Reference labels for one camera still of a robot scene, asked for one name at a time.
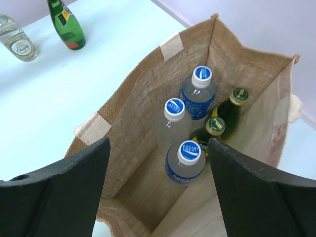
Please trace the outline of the blue label bottle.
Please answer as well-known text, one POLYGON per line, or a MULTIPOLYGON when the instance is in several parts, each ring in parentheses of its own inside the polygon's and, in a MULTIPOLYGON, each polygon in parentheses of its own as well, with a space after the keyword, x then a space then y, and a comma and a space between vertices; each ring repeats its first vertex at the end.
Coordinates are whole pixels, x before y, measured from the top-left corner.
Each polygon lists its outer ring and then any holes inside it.
POLYGON ((173 144, 165 157, 166 175, 179 185, 188 185, 197 179, 205 167, 205 154, 199 144, 186 140, 173 144))
POLYGON ((215 94, 211 69, 207 66, 198 66, 191 77, 183 82, 180 97, 192 120, 201 120, 208 115, 215 94))

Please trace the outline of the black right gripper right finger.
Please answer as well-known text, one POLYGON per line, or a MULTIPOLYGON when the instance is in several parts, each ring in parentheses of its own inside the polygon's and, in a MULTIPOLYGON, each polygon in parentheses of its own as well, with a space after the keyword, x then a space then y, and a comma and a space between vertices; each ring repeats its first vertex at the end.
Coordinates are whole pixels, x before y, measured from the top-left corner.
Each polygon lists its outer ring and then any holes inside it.
POLYGON ((210 166, 227 235, 314 237, 316 182, 208 142, 210 166))

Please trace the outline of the blue label bottle front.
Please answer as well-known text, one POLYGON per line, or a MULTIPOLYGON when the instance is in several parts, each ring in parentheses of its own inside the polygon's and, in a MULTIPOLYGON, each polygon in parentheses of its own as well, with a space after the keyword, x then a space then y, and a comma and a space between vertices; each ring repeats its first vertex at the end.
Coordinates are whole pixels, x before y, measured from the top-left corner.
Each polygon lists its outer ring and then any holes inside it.
POLYGON ((205 167, 205 154, 199 144, 186 140, 173 144, 165 157, 166 175, 179 185, 188 185, 197 179, 205 167))

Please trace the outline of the small clear glass bottle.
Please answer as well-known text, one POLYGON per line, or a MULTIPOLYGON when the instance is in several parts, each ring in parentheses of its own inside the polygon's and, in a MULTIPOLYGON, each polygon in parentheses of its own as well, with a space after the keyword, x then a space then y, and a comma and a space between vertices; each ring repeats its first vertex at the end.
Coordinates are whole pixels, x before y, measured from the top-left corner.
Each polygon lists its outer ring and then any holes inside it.
POLYGON ((0 42, 19 60, 33 61, 38 52, 22 28, 9 16, 0 15, 0 42))

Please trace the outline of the green glass bottle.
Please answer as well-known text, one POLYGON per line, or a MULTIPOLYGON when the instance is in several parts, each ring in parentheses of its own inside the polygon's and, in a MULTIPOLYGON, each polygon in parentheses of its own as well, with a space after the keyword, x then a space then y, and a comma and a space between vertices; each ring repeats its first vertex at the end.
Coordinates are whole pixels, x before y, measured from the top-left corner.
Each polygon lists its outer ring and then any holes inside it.
POLYGON ((221 135, 225 131, 226 124, 220 117, 211 117, 204 127, 200 127, 193 131, 188 137, 189 140, 197 142, 204 151, 205 157, 208 158, 208 141, 210 138, 221 140, 221 135))
POLYGON ((247 102, 249 93, 242 87, 235 88, 228 99, 219 106, 211 109, 211 117, 220 117, 226 124, 225 131, 221 135, 223 141, 228 140, 235 132, 241 116, 241 108, 247 102))

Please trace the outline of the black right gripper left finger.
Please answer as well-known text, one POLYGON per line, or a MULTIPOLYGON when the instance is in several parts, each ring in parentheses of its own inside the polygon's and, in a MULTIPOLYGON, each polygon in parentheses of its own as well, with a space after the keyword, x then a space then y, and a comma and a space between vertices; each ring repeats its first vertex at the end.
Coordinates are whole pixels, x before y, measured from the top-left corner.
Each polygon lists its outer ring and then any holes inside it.
POLYGON ((0 183, 3 237, 89 237, 104 186, 110 140, 0 183))

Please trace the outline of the green bottle red base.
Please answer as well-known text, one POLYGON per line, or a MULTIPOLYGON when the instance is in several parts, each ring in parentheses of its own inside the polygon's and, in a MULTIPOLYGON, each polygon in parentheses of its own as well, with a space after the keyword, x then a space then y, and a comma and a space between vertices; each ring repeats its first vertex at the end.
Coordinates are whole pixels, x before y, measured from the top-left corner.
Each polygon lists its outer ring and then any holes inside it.
POLYGON ((62 42, 71 50, 85 46, 83 30, 73 13, 62 0, 47 1, 53 26, 62 42))

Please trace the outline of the clear unlabelled plastic bottle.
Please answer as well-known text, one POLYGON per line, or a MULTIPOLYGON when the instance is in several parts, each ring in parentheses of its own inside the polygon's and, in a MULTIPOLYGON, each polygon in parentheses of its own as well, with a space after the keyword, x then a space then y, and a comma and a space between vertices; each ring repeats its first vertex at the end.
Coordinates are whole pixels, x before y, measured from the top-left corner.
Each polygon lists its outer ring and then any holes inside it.
POLYGON ((177 142, 188 139, 192 130, 192 119, 184 102, 179 98, 168 99, 155 120, 158 149, 166 154, 177 142))

